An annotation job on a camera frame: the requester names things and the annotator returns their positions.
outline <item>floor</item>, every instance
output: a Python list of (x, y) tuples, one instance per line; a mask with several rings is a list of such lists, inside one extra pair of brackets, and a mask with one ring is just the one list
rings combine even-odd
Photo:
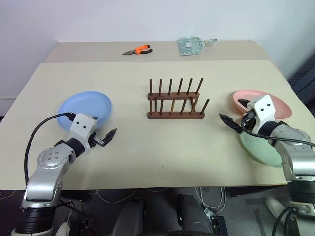
[[(114, 202), (133, 193), (134, 189), (101, 190), (100, 194), (108, 201)], [(0, 199), (9, 196), (12, 191), (1, 191)], [(151, 192), (146, 189), (138, 189), (134, 196), (142, 197), (146, 202), (146, 232), (179, 230), (177, 223), (176, 203), (177, 194), (193, 195), (198, 199), (195, 188), (169, 188), (162, 192)], [(12, 197), (0, 200), (0, 235), (9, 235), (15, 227), (19, 216), (22, 191), (15, 191)], [(226, 220), (229, 236), (268, 236), (271, 235), (274, 218), (264, 205), (266, 196), (274, 196), (284, 204), (288, 201), (287, 187), (279, 187), (255, 194), (247, 194), (239, 197), (227, 197), (226, 207), (222, 213)], [(115, 220), (126, 201), (117, 204), (104, 202), (97, 194), (91, 195), (92, 200), (83, 205), (84, 213), (93, 217), (98, 227), (99, 234), (107, 236), (115, 224)], [(208, 205), (217, 205), (220, 202), (220, 188), (203, 188), (204, 202)], [(74, 207), (82, 210), (81, 203), (74, 201)], [(55, 228), (68, 218), (69, 210), (60, 207), (56, 211)], [(77, 217), (72, 213), (71, 220)], [(278, 236), (283, 235), (283, 229), (278, 228)]]

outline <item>blue plate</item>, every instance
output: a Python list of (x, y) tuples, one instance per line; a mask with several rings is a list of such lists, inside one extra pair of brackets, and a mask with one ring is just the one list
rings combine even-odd
[[(96, 128), (100, 128), (112, 113), (112, 102), (103, 93), (88, 91), (81, 92), (65, 101), (59, 108), (58, 113), (74, 112), (84, 113), (97, 118)], [(67, 117), (58, 117), (58, 124), (69, 130), (72, 122)]]

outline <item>table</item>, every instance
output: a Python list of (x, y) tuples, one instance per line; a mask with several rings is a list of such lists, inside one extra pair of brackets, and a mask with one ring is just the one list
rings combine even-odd
[[(82, 91), (95, 90), (111, 98), (112, 116), (98, 133), (103, 137), (115, 127), (117, 133), (106, 147), (95, 147), (74, 162), (64, 176), (63, 189), (284, 184), (282, 168), (272, 168), (251, 158), (236, 133), (219, 118), (218, 113), (223, 113), (239, 121), (241, 115), (230, 101), (233, 93), (241, 89), (261, 90), (285, 101), (293, 111), (286, 122), (306, 131), (315, 140), (314, 117), (257, 45), (258, 53), (250, 56), (246, 44), (254, 51), (253, 42), (241, 41), (242, 49), (231, 53), (232, 59), (229, 59), (228, 50), (221, 50), (225, 56), (220, 55), (219, 59), (209, 56), (206, 60), (206, 54), (219, 51), (213, 45), (203, 52), (203, 57), (173, 55), (170, 60), (161, 61), (161, 53), (157, 53), (159, 57), (152, 53), (148, 61), (144, 61), (143, 55), (131, 55), (127, 58), (116, 56), (114, 62), (107, 61), (106, 55), (106, 62), (97, 61), (100, 53), (95, 58), (90, 53), (87, 62), (81, 62), (84, 60), (82, 52), (89, 46), (74, 44), (77, 50), (68, 51), (67, 58), (58, 57), (60, 46), (57, 46), (59, 53), (52, 51), (1, 122), (0, 189), (25, 188), (23, 159), (33, 129), (48, 116), (56, 114), (67, 98)], [(65, 47), (73, 48), (74, 44)], [(126, 44), (100, 45), (112, 48), (104, 51), (109, 55), (118, 48), (124, 52), (140, 45)], [(150, 44), (153, 49), (158, 48), (155, 43)], [(226, 48), (224, 44), (229, 45), (228, 42), (217, 45), (222, 49)], [(90, 45), (93, 45), (91, 51), (96, 50), (97, 45)], [(153, 80), (153, 90), (158, 91), (158, 81), (163, 78), (163, 91), (167, 91), (170, 78), (174, 90), (180, 78), (184, 79), (183, 90), (187, 89), (189, 79), (194, 78), (191, 87), (194, 91), (201, 77), (204, 81), (196, 109), (201, 110), (204, 101), (210, 98), (203, 120), (147, 119), (149, 79)], [(165, 102), (164, 109), (169, 107)], [(55, 120), (38, 131), (30, 150), (30, 175), (36, 169), (39, 153), (66, 138), (67, 132)]]

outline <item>white wall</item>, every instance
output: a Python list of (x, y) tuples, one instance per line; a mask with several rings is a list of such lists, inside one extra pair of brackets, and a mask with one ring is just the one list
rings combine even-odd
[(250, 39), (288, 78), (315, 48), (314, 9), (315, 0), (0, 0), (0, 99), (18, 95), (57, 41)]

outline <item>black cable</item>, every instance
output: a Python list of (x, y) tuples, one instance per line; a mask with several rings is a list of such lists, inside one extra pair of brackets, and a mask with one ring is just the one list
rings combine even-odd
[(54, 119), (54, 118), (57, 118), (57, 117), (67, 116), (67, 115), (69, 115), (69, 114), (70, 114), (70, 113), (61, 113), (61, 114), (57, 114), (57, 115), (48, 117), (47, 119), (43, 120), (43, 121), (35, 128), (35, 130), (34, 130), (33, 133), (31, 134), (31, 137), (30, 137), (30, 139), (29, 139), (28, 145), (27, 145), (26, 150), (25, 150), (25, 156), (24, 156), (25, 187), (27, 186), (28, 181), (29, 181), (29, 172), (28, 172), (29, 151), (30, 151), (31, 143), (32, 143), (32, 141), (33, 141), (33, 139), (34, 139), (34, 136), (35, 136), (36, 132), (37, 132), (37, 131), (39, 130), (39, 128), (40, 128), (44, 123), (46, 123), (47, 121), (49, 121), (49, 120), (51, 120), (51, 119)]
[[(61, 199), (59, 199), (59, 202), (61, 202), (61, 204), (64, 204), (64, 201), (61, 200)], [(76, 208), (74, 208), (74, 207), (72, 207), (72, 206), (70, 206), (70, 205), (66, 205), (66, 204), (65, 204), (64, 206), (67, 207), (67, 208), (69, 208), (69, 209), (71, 209), (71, 210), (73, 210), (73, 211), (75, 211), (76, 213), (82, 215), (85, 219), (87, 219), (87, 220), (94, 226), (95, 234), (96, 234), (97, 236), (99, 235), (95, 223), (94, 223), (89, 217), (87, 217), (86, 214), (80, 212), (79, 210), (77, 210)]]
[(244, 126), (246, 122), (246, 117), (243, 117), (242, 118), (242, 121), (241, 121), (241, 127), (242, 127), (242, 130), (249, 134), (249, 135), (252, 135), (254, 137), (258, 137), (258, 138), (263, 138), (263, 139), (270, 139), (270, 140), (278, 140), (278, 141), (287, 141), (287, 142), (295, 142), (295, 143), (301, 143), (301, 144), (307, 144), (307, 145), (310, 145), (310, 146), (313, 146), (315, 147), (315, 144), (311, 143), (311, 142), (307, 142), (307, 141), (304, 141), (304, 140), (298, 140), (298, 139), (287, 139), (287, 138), (278, 138), (278, 137), (269, 137), (269, 136), (265, 136), (265, 135), (261, 135), (261, 134), (254, 134), (252, 132), (250, 132), (249, 130), (247, 130)]
[(276, 230), (277, 230), (277, 227), (278, 227), (278, 224), (279, 224), (281, 218), (282, 218), (283, 215), (284, 215), (288, 210), (290, 210), (290, 209), (291, 209), (291, 207), (288, 206), (286, 209), (284, 209), (283, 211), (281, 211), (280, 215), (277, 217), (277, 219), (276, 219), (276, 221), (275, 221), (275, 223), (274, 223), (274, 226), (273, 226), (273, 228), (272, 228), (271, 236), (275, 236), (275, 235), (276, 235)]
[(294, 212), (294, 210), (291, 208), (291, 210), (289, 211), (289, 213), (287, 214), (287, 216), (285, 218), (285, 222), (284, 222), (284, 236), (288, 236), (287, 231), (288, 231), (289, 220), (290, 220), (290, 217), (291, 217), (293, 212)]

